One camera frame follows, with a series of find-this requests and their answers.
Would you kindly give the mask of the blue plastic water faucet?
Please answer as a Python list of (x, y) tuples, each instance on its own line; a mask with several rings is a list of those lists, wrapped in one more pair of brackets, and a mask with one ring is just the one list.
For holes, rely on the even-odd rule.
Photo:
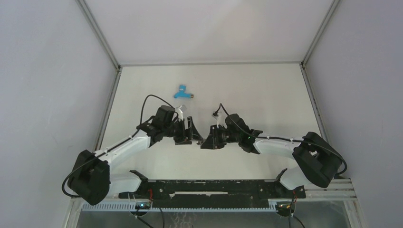
[(174, 97), (175, 99), (178, 99), (178, 98), (192, 99), (192, 98), (194, 98), (194, 94), (187, 93), (187, 92), (186, 92), (186, 89), (187, 89), (186, 85), (179, 85), (179, 87), (178, 87), (178, 92), (176, 92), (176, 93), (173, 95), (173, 97)]

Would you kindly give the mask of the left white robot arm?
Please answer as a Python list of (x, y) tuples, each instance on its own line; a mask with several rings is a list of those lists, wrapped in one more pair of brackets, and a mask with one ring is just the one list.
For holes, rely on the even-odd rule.
[(63, 181), (62, 191), (69, 187), (76, 198), (82, 198), (90, 205), (124, 192), (131, 192), (137, 198), (145, 197), (149, 186), (138, 175), (131, 172), (113, 174), (112, 171), (164, 137), (173, 138), (175, 145), (201, 144), (204, 140), (192, 117), (184, 119), (180, 109), (162, 105), (155, 115), (137, 126), (134, 134), (122, 141), (95, 152), (82, 151), (73, 170)]

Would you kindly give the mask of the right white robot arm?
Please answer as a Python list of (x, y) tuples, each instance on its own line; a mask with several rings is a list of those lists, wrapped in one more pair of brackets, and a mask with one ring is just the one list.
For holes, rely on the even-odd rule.
[(296, 167), (285, 168), (278, 176), (275, 193), (282, 198), (308, 184), (328, 187), (345, 164), (342, 156), (315, 132), (308, 132), (299, 139), (268, 136), (263, 131), (249, 128), (238, 114), (227, 116), (224, 124), (212, 125), (201, 149), (218, 150), (229, 143), (237, 143), (247, 153), (276, 155), (297, 163)]

